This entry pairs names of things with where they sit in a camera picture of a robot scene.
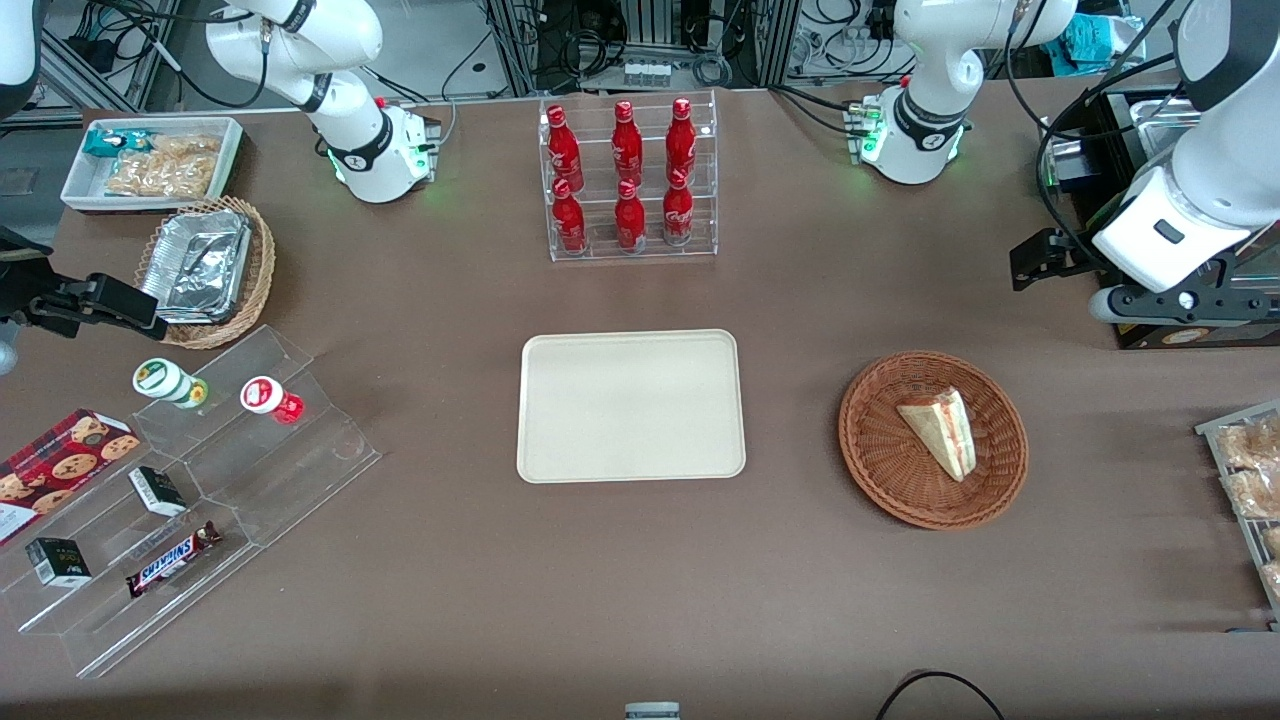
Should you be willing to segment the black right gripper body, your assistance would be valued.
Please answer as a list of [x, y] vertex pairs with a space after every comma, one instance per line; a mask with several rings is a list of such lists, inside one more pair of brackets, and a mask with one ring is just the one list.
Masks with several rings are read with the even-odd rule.
[[61, 277], [52, 269], [52, 249], [27, 240], [10, 229], [1, 229], [1, 315], [3, 323], [38, 327], [64, 336], [64, 322], [40, 315], [33, 304], [58, 300]]

